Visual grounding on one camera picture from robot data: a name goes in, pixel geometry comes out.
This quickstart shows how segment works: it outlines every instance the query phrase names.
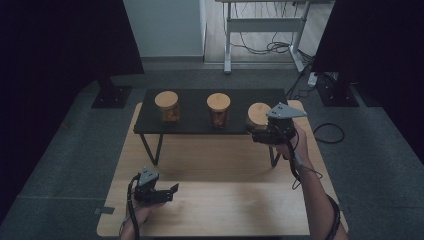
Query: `white wall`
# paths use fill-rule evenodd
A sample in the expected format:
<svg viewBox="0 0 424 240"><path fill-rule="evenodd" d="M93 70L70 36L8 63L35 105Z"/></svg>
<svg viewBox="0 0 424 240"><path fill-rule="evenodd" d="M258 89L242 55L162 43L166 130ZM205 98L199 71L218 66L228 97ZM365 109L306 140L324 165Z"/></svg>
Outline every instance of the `white wall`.
<svg viewBox="0 0 424 240"><path fill-rule="evenodd" d="M140 57L203 56L205 0L124 0Z"/></svg>

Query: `black tabletop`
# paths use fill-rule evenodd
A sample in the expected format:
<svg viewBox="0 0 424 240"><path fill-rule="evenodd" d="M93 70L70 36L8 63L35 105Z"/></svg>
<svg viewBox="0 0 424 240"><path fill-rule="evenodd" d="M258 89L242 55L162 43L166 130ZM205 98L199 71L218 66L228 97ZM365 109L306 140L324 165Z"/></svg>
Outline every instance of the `black tabletop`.
<svg viewBox="0 0 424 240"><path fill-rule="evenodd" d="M178 95L180 121L164 125L155 97L163 91ZM209 124L207 98L224 93L231 99L228 126L212 128ZM266 103L271 108L279 102L287 104L284 89L149 89L134 125L136 134L246 134L247 111L254 103Z"/></svg>

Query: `white desk frame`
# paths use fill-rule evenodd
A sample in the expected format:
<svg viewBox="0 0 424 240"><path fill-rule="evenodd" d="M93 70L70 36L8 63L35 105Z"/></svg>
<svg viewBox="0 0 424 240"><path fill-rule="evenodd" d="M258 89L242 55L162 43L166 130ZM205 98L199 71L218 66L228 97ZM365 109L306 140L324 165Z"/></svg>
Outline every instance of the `white desk frame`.
<svg viewBox="0 0 424 240"><path fill-rule="evenodd" d="M303 15L300 18L231 18L231 3L236 2L258 2L249 0L216 0L228 4L227 13L227 39L225 44L224 73L231 74L231 43L230 36L233 32L294 32L296 38L290 46L290 53L299 72L305 67L302 56L298 52L300 39L305 28L310 1L306 1Z"/></svg>

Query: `person's right arm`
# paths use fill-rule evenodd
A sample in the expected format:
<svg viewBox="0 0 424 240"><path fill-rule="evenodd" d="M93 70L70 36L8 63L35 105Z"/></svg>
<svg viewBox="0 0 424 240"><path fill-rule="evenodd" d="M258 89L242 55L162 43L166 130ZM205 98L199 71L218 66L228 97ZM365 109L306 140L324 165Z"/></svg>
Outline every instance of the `person's right arm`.
<svg viewBox="0 0 424 240"><path fill-rule="evenodd" d="M308 217L309 232L312 239L325 239L331 231L334 223L334 210L322 187L321 181L314 172L306 141L306 133L297 124L295 128L298 135L291 142L297 143L296 152L302 159L302 166L296 166L302 183L303 197L305 200L306 215ZM278 146L277 151L281 154L287 153L287 146ZM340 223L334 239L348 239L343 225Z"/></svg>

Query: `wooden lid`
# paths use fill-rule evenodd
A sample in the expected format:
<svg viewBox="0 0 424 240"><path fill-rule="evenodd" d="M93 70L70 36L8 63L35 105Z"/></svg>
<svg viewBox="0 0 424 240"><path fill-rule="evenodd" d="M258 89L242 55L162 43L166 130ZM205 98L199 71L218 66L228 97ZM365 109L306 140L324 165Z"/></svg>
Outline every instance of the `wooden lid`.
<svg viewBox="0 0 424 240"><path fill-rule="evenodd" d="M160 108L169 108L174 106L178 101L178 95L171 91L161 92L156 95L155 103Z"/></svg>
<svg viewBox="0 0 424 240"><path fill-rule="evenodd" d="M212 110L222 112L230 106L231 100L223 93L214 93L208 97L207 103Z"/></svg>
<svg viewBox="0 0 424 240"><path fill-rule="evenodd" d="M271 107L265 103L254 103L249 107L247 112L250 121L257 125L266 125L268 123L268 117L266 113L271 110Z"/></svg>

